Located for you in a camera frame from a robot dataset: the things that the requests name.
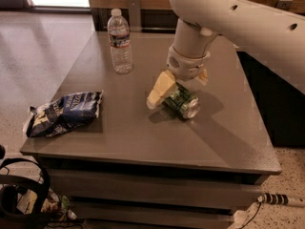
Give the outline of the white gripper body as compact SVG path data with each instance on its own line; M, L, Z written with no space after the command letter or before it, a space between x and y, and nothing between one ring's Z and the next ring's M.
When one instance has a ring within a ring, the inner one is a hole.
M167 68L177 78L183 81L196 79L196 77L206 69L206 62L211 54L206 52L199 58L190 58L180 54L173 46L170 46Z

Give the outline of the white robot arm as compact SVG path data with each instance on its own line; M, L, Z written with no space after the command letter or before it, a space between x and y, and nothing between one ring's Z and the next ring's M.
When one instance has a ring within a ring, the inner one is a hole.
M178 16L167 70L147 98L151 109L176 90L176 81L207 81L209 47L221 34L305 93L305 17L249 0L170 0Z

